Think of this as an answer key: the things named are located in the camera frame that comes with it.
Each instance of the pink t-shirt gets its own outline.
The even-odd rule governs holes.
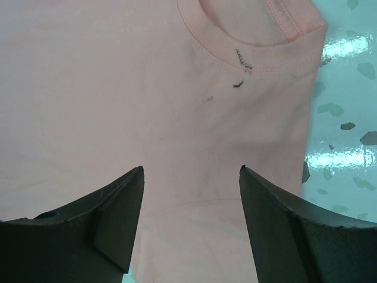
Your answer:
[[[300,194],[310,0],[2,1],[0,24],[0,219],[142,165],[136,281],[257,282],[239,170]]]

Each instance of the crew neck collar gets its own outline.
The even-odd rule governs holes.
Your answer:
[[[312,11],[317,11],[310,0],[303,1],[310,5]],[[284,7],[281,0],[266,0],[266,3],[274,9]],[[177,0],[177,5],[192,36],[213,56],[233,67],[244,69],[248,73],[271,73],[297,68],[316,70],[319,66],[328,27],[322,18],[322,26],[301,34],[292,42],[256,47],[233,39],[217,27],[203,11],[199,0]],[[282,22],[283,20],[284,17],[279,18],[280,26],[287,27],[293,22],[292,19]]]

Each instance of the speckled surface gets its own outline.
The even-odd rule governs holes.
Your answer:
[[[377,1],[312,0],[329,22],[313,94],[303,198],[377,222]],[[132,283],[126,275],[123,283]]]

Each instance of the dark speck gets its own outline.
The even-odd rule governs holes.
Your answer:
[[[365,146],[377,146],[377,131],[369,131],[367,132],[361,139]]]
[[[340,129],[344,130],[344,131],[349,131],[349,130],[352,130],[354,127],[356,127],[355,124],[353,123],[346,123],[346,124],[342,124],[340,125]]]
[[[233,87],[238,88],[238,87],[240,87],[242,84],[243,84],[243,81],[242,81],[241,83],[239,83],[239,84],[233,84]]]
[[[310,172],[309,172],[309,166],[307,165],[307,162],[304,162],[304,169],[302,172],[302,183],[306,183],[307,180],[310,178]]]

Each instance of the black mark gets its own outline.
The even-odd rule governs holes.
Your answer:
[[[309,166],[307,165],[307,162],[304,162],[304,168],[302,172],[302,183],[306,183],[307,180],[310,178],[310,172],[309,172]]]
[[[340,129],[341,130],[344,130],[344,131],[349,131],[349,130],[352,130],[354,127],[356,127],[355,124],[353,123],[346,123],[346,124],[341,124],[340,125]]]
[[[242,57],[242,55],[241,55],[241,53],[238,49],[236,49],[236,53],[237,53],[238,59],[240,60],[240,63],[242,65],[244,65],[246,68],[251,70],[253,67],[250,64],[248,64],[247,62],[245,62],[245,60],[243,59],[243,57]]]
[[[233,84],[233,87],[237,88],[237,87],[240,87],[242,84],[243,84],[243,81],[239,84]]]

